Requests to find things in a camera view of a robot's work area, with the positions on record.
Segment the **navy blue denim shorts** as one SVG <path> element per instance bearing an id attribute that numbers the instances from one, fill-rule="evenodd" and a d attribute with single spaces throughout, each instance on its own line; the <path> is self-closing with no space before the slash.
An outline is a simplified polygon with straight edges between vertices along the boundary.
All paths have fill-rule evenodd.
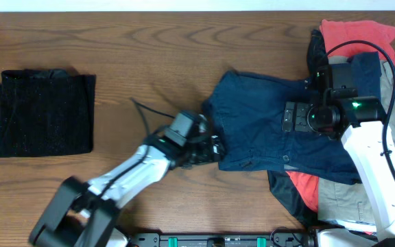
<path id="1" fill-rule="evenodd" d="M 309 102 L 308 79 L 226 72 L 202 104 L 226 154 L 223 171 L 295 171 L 353 185 L 361 179 L 340 141 L 282 129 L 286 102 Z"/>

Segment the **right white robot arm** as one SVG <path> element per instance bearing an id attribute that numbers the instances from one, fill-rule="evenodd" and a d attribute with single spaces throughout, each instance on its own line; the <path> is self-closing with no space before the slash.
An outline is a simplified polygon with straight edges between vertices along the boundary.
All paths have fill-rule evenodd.
<path id="1" fill-rule="evenodd" d="M 319 100 L 287 102 L 282 129 L 310 132 L 341 141 L 372 206 L 376 239 L 346 228 L 319 228 L 311 246 L 395 246 L 395 147 L 388 127 L 390 109 L 379 98 L 360 97 L 348 63 L 320 67 L 313 76 Z"/>

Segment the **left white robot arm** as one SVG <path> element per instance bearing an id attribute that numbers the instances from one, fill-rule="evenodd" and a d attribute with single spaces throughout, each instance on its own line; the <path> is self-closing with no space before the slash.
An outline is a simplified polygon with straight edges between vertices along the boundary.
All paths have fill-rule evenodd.
<path id="1" fill-rule="evenodd" d="M 223 159 L 224 146 L 201 114 L 181 111 L 149 132 L 136 152 L 109 172 L 82 182 L 67 178 L 29 235 L 33 246 L 129 246 L 117 228 L 124 206 L 177 167 L 192 168 Z"/>

